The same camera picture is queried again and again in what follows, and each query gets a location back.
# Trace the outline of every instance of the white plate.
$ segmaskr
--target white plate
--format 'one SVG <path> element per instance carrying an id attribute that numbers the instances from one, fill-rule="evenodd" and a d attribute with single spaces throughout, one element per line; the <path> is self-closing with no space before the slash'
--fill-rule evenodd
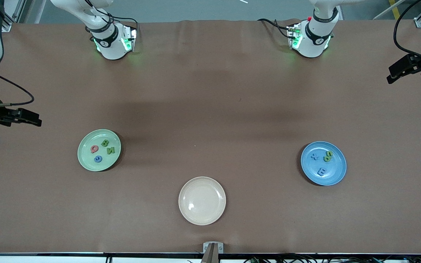
<path id="1" fill-rule="evenodd" d="M 224 213 L 226 203 L 227 198 L 219 182 L 204 176 L 185 183 L 178 198 L 184 218 L 198 226 L 217 221 Z"/>
<path id="2" fill-rule="evenodd" d="M 108 140 L 108 145 L 103 146 L 102 142 Z M 98 150 L 92 153 L 92 147 L 98 146 Z M 120 138 L 111 130 L 94 130 L 85 136 L 77 149 L 77 159 L 80 165 L 93 172 L 99 172 L 110 168 L 116 163 L 121 152 Z M 95 162 L 97 156 L 102 157 L 102 161 Z"/>

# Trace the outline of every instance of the table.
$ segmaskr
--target table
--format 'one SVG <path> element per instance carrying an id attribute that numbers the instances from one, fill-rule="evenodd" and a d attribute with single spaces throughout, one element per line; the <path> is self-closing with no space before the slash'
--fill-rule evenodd
<path id="1" fill-rule="evenodd" d="M 83 25 L 14 25 L 0 74 L 43 125 L 0 126 L 0 252 L 421 253 L 421 78 L 387 84 L 393 24 L 341 21 L 308 59 L 261 22 L 150 23 L 117 61 Z M 421 28 L 399 41 L 421 52 Z M 0 99 L 25 98 L 0 80 Z M 101 128 L 122 156 L 89 172 L 77 146 Z M 301 172 L 316 140 L 346 156 L 335 186 Z M 196 176 L 227 194 L 209 226 L 178 209 Z"/>

